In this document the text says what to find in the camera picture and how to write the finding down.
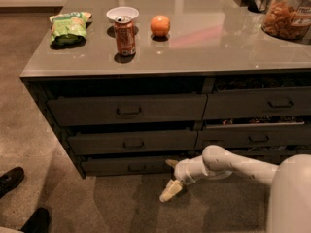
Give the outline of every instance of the red soda can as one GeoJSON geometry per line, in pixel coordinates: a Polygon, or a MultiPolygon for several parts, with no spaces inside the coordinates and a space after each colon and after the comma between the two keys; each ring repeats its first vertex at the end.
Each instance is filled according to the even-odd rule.
{"type": "Polygon", "coordinates": [[[136,52],[134,23],[131,17],[120,16],[115,19],[115,35],[118,54],[130,56],[136,52]]]}

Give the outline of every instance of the concrete floor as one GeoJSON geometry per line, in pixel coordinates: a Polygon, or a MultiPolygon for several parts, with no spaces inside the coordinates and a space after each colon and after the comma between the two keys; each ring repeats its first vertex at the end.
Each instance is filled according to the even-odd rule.
{"type": "Polygon", "coordinates": [[[235,175],[199,181],[165,204],[158,196],[170,174],[80,177],[19,79],[52,15],[0,14],[0,176],[25,171],[0,199],[0,226],[19,229],[45,207],[55,233],[264,232],[267,194],[235,175]]]}

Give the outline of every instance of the chip bag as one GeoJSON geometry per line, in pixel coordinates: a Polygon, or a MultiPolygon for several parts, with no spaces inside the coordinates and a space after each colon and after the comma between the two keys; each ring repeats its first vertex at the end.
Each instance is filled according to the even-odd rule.
{"type": "Polygon", "coordinates": [[[51,45],[65,46],[79,43],[86,38],[86,23],[91,13],[72,12],[50,17],[51,45]]]}

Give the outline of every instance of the bowl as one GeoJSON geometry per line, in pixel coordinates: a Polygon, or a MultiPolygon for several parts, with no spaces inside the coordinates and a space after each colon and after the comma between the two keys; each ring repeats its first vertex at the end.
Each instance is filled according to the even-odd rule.
{"type": "Polygon", "coordinates": [[[107,18],[112,21],[114,21],[116,17],[120,16],[128,16],[135,19],[138,15],[139,12],[135,8],[131,7],[116,7],[107,12],[107,18]]]}

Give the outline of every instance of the person's foot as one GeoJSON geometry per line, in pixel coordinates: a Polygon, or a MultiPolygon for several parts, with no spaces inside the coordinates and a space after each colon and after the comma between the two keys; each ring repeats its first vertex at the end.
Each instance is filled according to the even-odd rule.
{"type": "Polygon", "coordinates": [[[24,178],[24,172],[21,167],[16,167],[0,177],[0,198],[9,191],[18,187],[24,178]]]}
{"type": "Polygon", "coordinates": [[[45,208],[38,208],[20,231],[24,233],[48,233],[50,221],[49,211],[45,208]]]}

